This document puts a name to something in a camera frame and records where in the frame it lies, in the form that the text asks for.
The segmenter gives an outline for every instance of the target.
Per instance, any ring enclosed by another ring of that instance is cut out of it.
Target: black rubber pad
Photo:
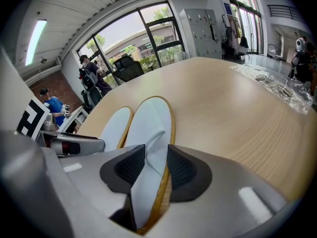
[[[212,173],[207,163],[174,145],[168,146],[167,166],[172,180],[171,202],[194,200],[211,183]]]
[[[100,177],[113,192],[130,195],[131,187],[144,167],[145,145],[104,163],[100,168]]]

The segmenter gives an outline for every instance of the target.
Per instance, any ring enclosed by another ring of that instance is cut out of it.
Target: brick wall
[[[37,81],[36,83],[30,86],[30,89],[32,90],[34,95],[41,102],[44,102],[45,99],[40,97],[40,90],[42,88],[47,88],[49,90],[50,96],[55,96],[59,98],[64,104],[69,105],[70,112],[73,112],[80,105],[82,105],[82,101],[71,89],[66,78],[60,70],[45,78],[42,78],[41,80]]]

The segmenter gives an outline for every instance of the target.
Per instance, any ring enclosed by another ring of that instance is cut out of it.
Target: white locker cabinet
[[[179,16],[189,57],[221,59],[221,41],[213,10],[184,9]]]
[[[209,24],[217,24],[216,16],[213,10],[206,9]]]

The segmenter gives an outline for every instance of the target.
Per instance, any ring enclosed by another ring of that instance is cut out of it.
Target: light wood tabletop
[[[236,63],[192,58],[148,72],[110,91],[78,134],[99,137],[110,117],[154,95],[175,113],[175,144],[235,160],[287,200],[306,191],[317,163],[317,113],[290,108]]]

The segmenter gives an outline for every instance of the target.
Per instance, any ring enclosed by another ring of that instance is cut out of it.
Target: clear plastic packaging
[[[297,112],[307,115],[313,104],[309,84],[303,84],[295,78],[291,79],[278,72],[249,63],[230,66],[230,68],[258,81]]]

